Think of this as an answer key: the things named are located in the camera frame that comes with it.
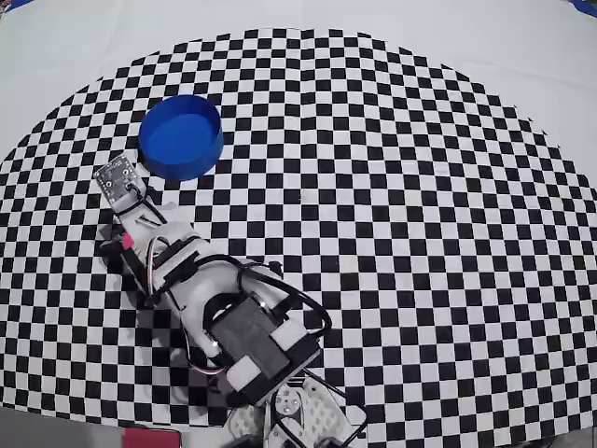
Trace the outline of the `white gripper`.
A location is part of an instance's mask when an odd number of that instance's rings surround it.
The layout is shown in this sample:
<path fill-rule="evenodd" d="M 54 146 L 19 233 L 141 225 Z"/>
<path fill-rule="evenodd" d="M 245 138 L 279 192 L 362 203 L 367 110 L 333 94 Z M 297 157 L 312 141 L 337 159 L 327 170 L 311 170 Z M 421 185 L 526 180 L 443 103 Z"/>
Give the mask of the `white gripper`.
<path fill-rule="evenodd" d="M 183 281 L 187 275 L 177 271 L 206 254 L 206 241 L 190 223 L 162 223 L 143 203 L 119 223 L 99 229 L 97 253 L 109 273 L 123 274 L 125 261 L 139 283 Z"/>

